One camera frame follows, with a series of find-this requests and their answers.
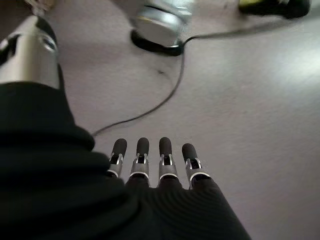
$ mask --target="black fabric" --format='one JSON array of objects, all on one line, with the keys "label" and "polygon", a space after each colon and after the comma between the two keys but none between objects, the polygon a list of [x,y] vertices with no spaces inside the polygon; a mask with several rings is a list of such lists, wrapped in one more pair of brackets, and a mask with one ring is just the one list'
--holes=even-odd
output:
[{"label": "black fabric", "polygon": [[216,187],[125,187],[75,125],[64,93],[0,86],[3,239],[250,239]]}]

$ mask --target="black cable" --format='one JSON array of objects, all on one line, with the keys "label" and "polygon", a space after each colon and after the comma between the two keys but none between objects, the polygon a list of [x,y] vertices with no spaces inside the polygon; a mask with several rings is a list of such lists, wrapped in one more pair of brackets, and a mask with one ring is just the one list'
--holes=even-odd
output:
[{"label": "black cable", "polygon": [[260,34],[260,33],[265,33],[265,32],[269,32],[271,30],[276,30],[276,29],[280,29],[283,27],[287,27],[289,25],[292,24],[296,24],[300,22],[300,20],[279,20],[277,22],[269,22],[269,23],[265,23],[265,24],[261,24],[260,26],[255,26],[255,27],[250,27],[247,29],[240,29],[240,30],[235,30],[235,31],[230,31],[230,32],[214,32],[214,33],[210,33],[210,34],[202,34],[202,35],[195,35],[192,37],[189,37],[186,41],[184,41],[184,43],[182,44],[183,47],[183,51],[181,54],[181,68],[180,68],[180,74],[178,77],[178,80],[174,86],[174,88],[172,89],[172,91],[170,92],[170,94],[162,101],[160,102],[157,106],[155,106],[154,108],[150,109],[149,111],[142,113],[136,117],[127,119],[127,120],[123,120],[123,121],[118,121],[115,123],[112,123],[108,126],[102,127],[99,130],[95,131],[94,133],[92,133],[93,137],[96,137],[98,135],[100,135],[102,132],[104,132],[107,129],[110,129],[114,126],[120,125],[120,124],[124,124],[124,123],[128,123],[140,118],[143,118],[146,115],[149,115],[153,112],[155,112],[156,110],[158,110],[159,108],[161,108],[166,102],[168,102],[172,96],[176,93],[182,78],[184,76],[184,70],[185,70],[185,46],[188,42],[198,39],[198,40],[205,40],[205,39],[227,39],[227,38],[236,38],[236,37],[245,37],[248,35],[252,35],[252,34]]}]

